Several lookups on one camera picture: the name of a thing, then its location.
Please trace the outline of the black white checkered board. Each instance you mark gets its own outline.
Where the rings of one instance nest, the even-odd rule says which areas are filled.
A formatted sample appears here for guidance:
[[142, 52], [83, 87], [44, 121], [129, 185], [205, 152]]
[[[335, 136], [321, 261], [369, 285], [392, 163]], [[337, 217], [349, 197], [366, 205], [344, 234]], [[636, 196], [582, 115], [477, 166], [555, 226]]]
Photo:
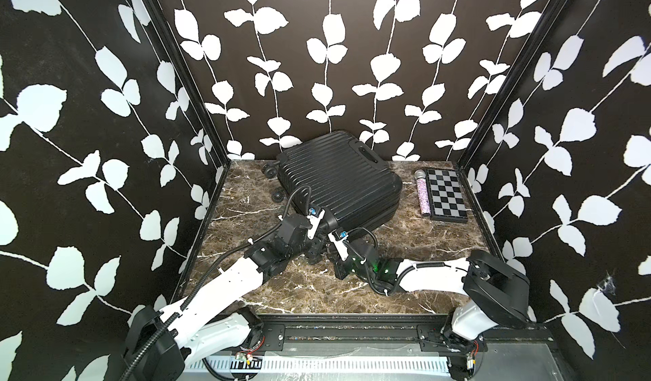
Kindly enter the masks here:
[[468, 211], [457, 172], [449, 169], [427, 168], [425, 173], [430, 218], [447, 223], [467, 223]]

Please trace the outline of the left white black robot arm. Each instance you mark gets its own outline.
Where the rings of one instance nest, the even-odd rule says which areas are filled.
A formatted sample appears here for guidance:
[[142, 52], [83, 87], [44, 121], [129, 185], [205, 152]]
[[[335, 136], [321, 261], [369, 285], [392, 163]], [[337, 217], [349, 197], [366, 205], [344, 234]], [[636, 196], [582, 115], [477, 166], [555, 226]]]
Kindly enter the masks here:
[[245, 294], [282, 273], [298, 255], [319, 255], [334, 226], [322, 216], [293, 214], [255, 240], [235, 248], [242, 257], [212, 277], [215, 261], [191, 293], [159, 310], [146, 307], [125, 340], [123, 380], [176, 380], [195, 362], [254, 342], [262, 323], [249, 311], [217, 316]]

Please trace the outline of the purple glitter microphone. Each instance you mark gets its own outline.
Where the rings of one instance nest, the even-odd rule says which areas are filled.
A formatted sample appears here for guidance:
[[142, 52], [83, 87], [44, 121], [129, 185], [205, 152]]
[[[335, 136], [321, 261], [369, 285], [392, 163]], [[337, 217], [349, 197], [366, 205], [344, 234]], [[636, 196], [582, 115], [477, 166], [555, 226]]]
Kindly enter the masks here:
[[419, 169], [415, 171], [415, 184], [419, 199], [420, 214], [424, 217], [429, 217], [432, 212], [428, 197], [427, 174], [424, 170]]

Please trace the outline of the black ribbed hard-shell suitcase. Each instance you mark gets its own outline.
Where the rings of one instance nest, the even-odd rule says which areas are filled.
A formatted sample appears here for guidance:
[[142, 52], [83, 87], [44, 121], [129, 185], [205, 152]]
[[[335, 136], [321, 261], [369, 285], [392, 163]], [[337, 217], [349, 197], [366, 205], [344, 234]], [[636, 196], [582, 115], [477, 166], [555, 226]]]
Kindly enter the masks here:
[[284, 150], [262, 168], [277, 178], [287, 194], [295, 194], [292, 207], [325, 209], [322, 228], [357, 227], [374, 230], [391, 220], [398, 209], [403, 181], [369, 146], [346, 131], [327, 133]]

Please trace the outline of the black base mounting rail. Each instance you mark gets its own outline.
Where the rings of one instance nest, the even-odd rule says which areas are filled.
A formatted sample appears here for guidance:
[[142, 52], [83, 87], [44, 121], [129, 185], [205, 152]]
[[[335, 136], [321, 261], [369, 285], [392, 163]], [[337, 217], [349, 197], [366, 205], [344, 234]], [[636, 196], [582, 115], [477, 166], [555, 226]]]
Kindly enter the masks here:
[[317, 347], [380, 347], [384, 345], [415, 345], [419, 352], [439, 356], [461, 356], [478, 348], [487, 353], [499, 347], [516, 350], [541, 347], [557, 352], [558, 345], [543, 326], [528, 325], [523, 329], [498, 326], [491, 328], [476, 341], [465, 341], [452, 348], [442, 341], [441, 330], [445, 315], [435, 314], [262, 314], [261, 347], [256, 354], [268, 351], [288, 351], [298, 345], [306, 351]]

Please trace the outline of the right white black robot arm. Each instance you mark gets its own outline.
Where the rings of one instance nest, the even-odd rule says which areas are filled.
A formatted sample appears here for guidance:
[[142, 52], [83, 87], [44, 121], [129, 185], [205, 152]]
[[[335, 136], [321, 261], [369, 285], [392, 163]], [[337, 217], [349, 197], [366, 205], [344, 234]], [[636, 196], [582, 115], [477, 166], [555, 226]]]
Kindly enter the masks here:
[[348, 233], [331, 233], [328, 252], [339, 279], [354, 274], [380, 296], [437, 291], [468, 297], [449, 313], [433, 340], [449, 350], [478, 350], [484, 332], [498, 326], [523, 329], [531, 322], [529, 279], [486, 251], [438, 262], [385, 259], [362, 239], [350, 242]]

